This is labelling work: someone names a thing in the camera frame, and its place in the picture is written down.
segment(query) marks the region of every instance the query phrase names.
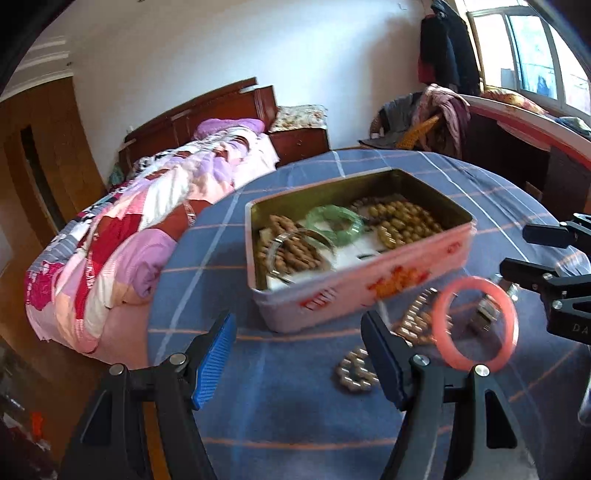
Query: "window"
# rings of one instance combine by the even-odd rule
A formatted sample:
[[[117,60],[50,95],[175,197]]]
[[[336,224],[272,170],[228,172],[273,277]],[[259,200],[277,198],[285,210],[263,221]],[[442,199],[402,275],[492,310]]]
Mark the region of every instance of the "window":
[[[551,111],[591,123],[589,79],[554,28],[523,0],[464,4],[485,86],[516,90]]]

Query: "wooden headboard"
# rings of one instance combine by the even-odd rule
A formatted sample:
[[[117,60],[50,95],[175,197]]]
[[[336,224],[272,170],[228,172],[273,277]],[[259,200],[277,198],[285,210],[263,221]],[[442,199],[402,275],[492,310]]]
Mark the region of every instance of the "wooden headboard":
[[[273,86],[257,88],[256,77],[204,93],[146,122],[125,137],[119,165],[125,175],[133,162],[191,141],[197,126],[208,118],[258,118],[265,130],[277,114]]]

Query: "purple pillow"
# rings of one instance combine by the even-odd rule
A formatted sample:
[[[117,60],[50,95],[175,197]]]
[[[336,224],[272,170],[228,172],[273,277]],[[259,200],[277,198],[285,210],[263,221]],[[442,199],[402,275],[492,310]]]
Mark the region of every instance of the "purple pillow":
[[[219,118],[210,118],[199,124],[193,134],[193,139],[203,140],[208,135],[230,127],[246,127],[257,135],[260,135],[265,131],[265,124],[256,118],[241,118],[240,120],[220,120]]]

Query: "round table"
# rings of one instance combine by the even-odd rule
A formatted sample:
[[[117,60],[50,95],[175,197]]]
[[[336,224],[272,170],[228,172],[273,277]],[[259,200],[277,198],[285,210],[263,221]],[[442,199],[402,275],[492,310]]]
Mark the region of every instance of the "round table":
[[[467,209],[478,232],[463,271],[489,277],[505,257],[554,265],[565,274],[589,273],[573,248],[529,245],[527,222],[557,224],[535,199],[505,179],[458,160],[409,151],[346,150],[292,163],[205,209],[181,238],[162,272],[151,309],[148,357],[157,364],[182,352],[220,311],[238,321],[238,336],[216,394],[195,418],[220,480],[377,479],[386,465],[402,414],[379,388],[344,390],[333,374],[344,354],[361,344],[361,312],[293,335],[269,331],[246,285],[244,212],[247,202],[315,181],[377,168],[401,168]],[[385,302],[390,319],[422,287]],[[486,359],[498,345],[471,335],[467,321],[477,293],[452,305],[454,338],[464,352]],[[559,475],[576,451],[576,413],[589,376],[588,352],[545,331],[540,299],[521,291],[516,303],[519,342],[496,379],[509,398],[537,461],[540,478]],[[432,476],[441,478],[451,412],[444,412]]]

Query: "dark jacket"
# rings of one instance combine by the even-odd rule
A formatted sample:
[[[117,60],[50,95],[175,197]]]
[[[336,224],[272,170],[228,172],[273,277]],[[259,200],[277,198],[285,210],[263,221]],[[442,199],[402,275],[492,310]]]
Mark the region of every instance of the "dark jacket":
[[[421,23],[420,61],[438,85],[480,95],[480,74],[466,23],[444,0],[433,0],[431,9],[434,15]]]

